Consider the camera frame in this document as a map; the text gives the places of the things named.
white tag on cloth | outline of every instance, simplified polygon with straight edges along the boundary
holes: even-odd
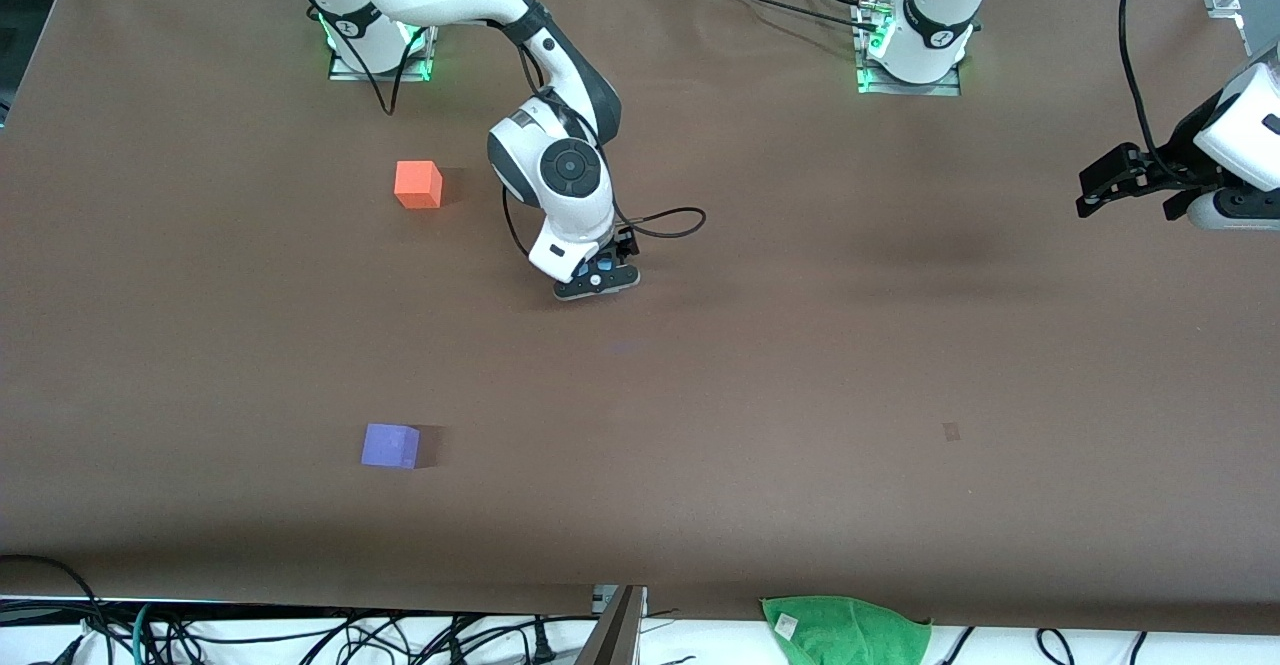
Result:
[[[800,620],[796,620],[791,615],[783,613],[778,615],[778,623],[773,625],[773,632],[778,633],[782,639],[791,642],[791,636],[796,634],[796,625],[799,624]]]

black circular joint cap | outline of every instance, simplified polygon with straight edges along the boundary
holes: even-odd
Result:
[[[566,197],[586,197],[600,185],[600,156],[572,137],[558,139],[543,151],[539,170],[547,187]]]

blue cube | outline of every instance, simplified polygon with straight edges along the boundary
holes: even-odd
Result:
[[[362,465],[411,471],[417,465],[417,428],[410,425],[369,423],[365,430]]]

green cloth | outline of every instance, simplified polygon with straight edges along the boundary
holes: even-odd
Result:
[[[763,607],[791,665],[920,665],[933,629],[851,597],[777,597]]]

brown tabletop surface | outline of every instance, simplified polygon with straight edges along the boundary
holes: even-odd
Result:
[[[1280,238],[1075,217],[1138,138],[1116,0],[987,0],[959,98],[859,95],[846,28],[741,0],[544,1],[622,96],[623,208],[710,214],[607,299],[508,238],[497,32],[387,118],[303,0],[58,0],[0,133],[4,550],[106,596],[1280,630]],[[1129,19],[1162,141],[1240,36]],[[371,422],[439,464],[361,465]]]

